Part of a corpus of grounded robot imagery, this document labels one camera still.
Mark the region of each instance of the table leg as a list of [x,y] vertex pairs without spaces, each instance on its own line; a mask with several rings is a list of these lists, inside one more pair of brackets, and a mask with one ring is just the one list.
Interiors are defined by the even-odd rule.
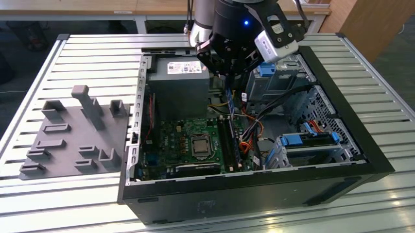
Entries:
[[145,16],[136,16],[135,22],[136,22],[136,26],[137,26],[137,33],[139,34],[147,34]]

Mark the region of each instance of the yellow cable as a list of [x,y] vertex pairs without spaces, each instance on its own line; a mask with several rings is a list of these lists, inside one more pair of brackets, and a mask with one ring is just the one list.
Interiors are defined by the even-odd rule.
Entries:
[[211,107],[220,107],[220,106],[225,106],[228,104],[228,102],[225,103],[212,103],[212,104],[208,104],[208,106]]

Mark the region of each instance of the power supply label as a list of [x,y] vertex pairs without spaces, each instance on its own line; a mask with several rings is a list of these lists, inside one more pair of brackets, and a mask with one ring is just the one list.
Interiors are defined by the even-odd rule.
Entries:
[[201,73],[201,64],[193,62],[169,62],[167,64],[167,74],[195,74]]

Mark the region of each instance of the ram slot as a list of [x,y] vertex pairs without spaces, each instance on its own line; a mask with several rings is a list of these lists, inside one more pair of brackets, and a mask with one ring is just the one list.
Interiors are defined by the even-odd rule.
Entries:
[[237,146],[237,138],[236,138],[236,135],[235,135],[235,131],[233,131],[233,125],[232,125],[232,121],[228,117],[227,119],[227,129],[228,129],[228,135],[231,137],[231,149],[233,151],[233,157],[232,157],[232,163],[235,165],[235,167],[240,168],[241,167],[241,164],[240,164],[240,153],[239,153],[239,146]]
[[223,160],[225,164],[227,171],[235,171],[233,164],[233,149],[232,149],[232,137],[229,134],[229,125],[227,124],[228,120],[223,119],[223,117],[217,118],[217,132],[219,132],[219,140],[220,140],[220,148],[223,154]]

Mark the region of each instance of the green motherboard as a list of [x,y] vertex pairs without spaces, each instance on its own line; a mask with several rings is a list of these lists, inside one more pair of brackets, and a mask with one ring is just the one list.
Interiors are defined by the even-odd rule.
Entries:
[[[232,125],[237,136],[243,133],[241,119],[235,118]],[[220,164],[220,173],[227,172],[217,119],[163,121],[157,149],[145,153],[149,179],[165,179],[165,172],[168,173],[171,167],[205,163]]]

